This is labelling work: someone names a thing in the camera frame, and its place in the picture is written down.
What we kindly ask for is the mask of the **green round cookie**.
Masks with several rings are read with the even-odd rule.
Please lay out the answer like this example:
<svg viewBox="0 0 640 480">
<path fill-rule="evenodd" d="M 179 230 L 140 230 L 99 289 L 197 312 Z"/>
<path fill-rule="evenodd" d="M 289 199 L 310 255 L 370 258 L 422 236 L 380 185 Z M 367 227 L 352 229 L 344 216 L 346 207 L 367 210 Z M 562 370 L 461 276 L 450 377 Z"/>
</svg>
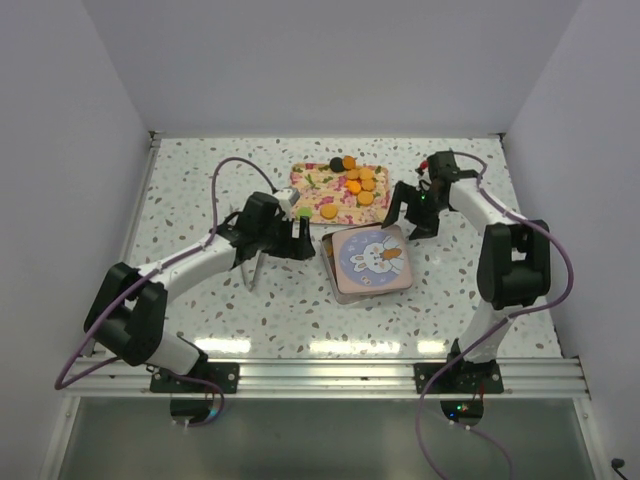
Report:
<svg viewBox="0 0 640 480">
<path fill-rule="evenodd" d="M 302 217 L 310 218 L 312 215 L 313 215 L 313 211 L 309 207 L 301 207 L 296 212 L 296 216 L 298 218 L 302 218 Z"/>
</svg>

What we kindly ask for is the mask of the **metal tongs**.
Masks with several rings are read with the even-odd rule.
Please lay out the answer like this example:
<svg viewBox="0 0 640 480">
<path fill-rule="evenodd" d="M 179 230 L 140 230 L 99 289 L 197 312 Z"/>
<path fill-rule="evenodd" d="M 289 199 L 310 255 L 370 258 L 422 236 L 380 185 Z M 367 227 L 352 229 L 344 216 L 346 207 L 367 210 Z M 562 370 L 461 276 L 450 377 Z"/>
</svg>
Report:
<svg viewBox="0 0 640 480">
<path fill-rule="evenodd" d="M 242 281 L 248 292 L 252 292 L 256 287 L 263 260 L 264 254 L 258 251 L 254 257 L 240 265 Z"/>
</svg>

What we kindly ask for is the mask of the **black round cookie front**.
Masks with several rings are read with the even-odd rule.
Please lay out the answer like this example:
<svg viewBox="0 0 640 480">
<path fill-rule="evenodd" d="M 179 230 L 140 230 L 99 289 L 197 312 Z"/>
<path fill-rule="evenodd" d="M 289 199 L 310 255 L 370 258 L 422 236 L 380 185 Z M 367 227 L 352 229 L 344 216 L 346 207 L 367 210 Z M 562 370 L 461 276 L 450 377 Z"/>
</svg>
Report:
<svg viewBox="0 0 640 480">
<path fill-rule="evenodd" d="M 335 173 L 341 173 L 345 171 L 343 159 L 340 157 L 333 157 L 329 162 L 329 167 Z"/>
</svg>

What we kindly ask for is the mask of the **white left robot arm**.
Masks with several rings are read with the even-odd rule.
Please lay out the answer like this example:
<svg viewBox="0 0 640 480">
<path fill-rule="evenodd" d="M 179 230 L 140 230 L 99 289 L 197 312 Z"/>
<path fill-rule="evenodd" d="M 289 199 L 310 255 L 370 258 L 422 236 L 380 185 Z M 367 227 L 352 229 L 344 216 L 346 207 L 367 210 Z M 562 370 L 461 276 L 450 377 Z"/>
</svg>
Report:
<svg viewBox="0 0 640 480">
<path fill-rule="evenodd" d="M 208 379 L 206 355 L 193 343 L 165 332 L 168 304 L 259 254 L 312 258 L 309 220 L 302 218 L 298 235 L 293 235 L 293 207 L 299 198 L 293 187 L 272 194 L 255 192 L 242 211 L 230 214 L 209 235 L 174 256 L 139 267 L 123 262 L 112 266 L 85 320 L 85 332 L 127 364 L 171 371 L 185 392 L 201 390 Z"/>
</svg>

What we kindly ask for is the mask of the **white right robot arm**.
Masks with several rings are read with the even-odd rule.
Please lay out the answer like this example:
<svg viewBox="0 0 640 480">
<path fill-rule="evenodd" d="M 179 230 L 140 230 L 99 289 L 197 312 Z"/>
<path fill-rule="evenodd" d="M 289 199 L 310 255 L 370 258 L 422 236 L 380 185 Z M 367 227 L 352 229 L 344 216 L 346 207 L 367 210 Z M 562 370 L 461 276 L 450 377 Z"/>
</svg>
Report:
<svg viewBox="0 0 640 480">
<path fill-rule="evenodd" d="M 481 380 L 479 364 L 497 358 L 499 345 L 517 313 L 529 313 L 551 284 L 548 226 L 509 211 L 483 188 L 487 165 L 463 152 L 439 151 L 417 169 L 415 185 L 396 183 L 382 226 L 395 224 L 401 207 L 414 226 L 411 240 L 438 235 L 440 214 L 458 212 L 482 235 L 476 270 L 481 302 L 445 369 L 451 389 L 468 392 Z"/>
</svg>

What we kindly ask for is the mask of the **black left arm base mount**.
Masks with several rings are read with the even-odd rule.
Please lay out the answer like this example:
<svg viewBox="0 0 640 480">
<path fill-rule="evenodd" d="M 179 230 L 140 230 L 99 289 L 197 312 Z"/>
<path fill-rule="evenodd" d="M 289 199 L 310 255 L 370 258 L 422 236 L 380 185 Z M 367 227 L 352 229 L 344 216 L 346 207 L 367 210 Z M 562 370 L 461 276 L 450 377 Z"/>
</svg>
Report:
<svg viewBox="0 0 640 480">
<path fill-rule="evenodd" d="M 235 362 L 205 362 L 196 365 L 188 374 L 178 375 L 167 369 L 154 373 L 149 390 L 162 394 L 214 393 L 212 385 L 223 394 L 235 394 L 240 379 L 240 365 Z"/>
</svg>

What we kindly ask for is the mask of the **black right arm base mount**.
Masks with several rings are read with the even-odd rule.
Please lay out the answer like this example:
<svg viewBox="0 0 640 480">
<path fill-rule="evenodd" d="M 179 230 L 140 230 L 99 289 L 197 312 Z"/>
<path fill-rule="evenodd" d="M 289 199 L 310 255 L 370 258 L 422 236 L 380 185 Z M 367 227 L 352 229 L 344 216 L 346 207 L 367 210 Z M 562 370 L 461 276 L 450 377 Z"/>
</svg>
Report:
<svg viewBox="0 0 640 480">
<path fill-rule="evenodd" d="M 429 394 L 502 394 L 504 385 L 499 365 L 495 360 L 475 364 L 460 360 L 440 376 L 437 372 L 444 362 L 415 363 L 413 365 L 416 392 L 420 394 L 431 379 Z"/>
</svg>

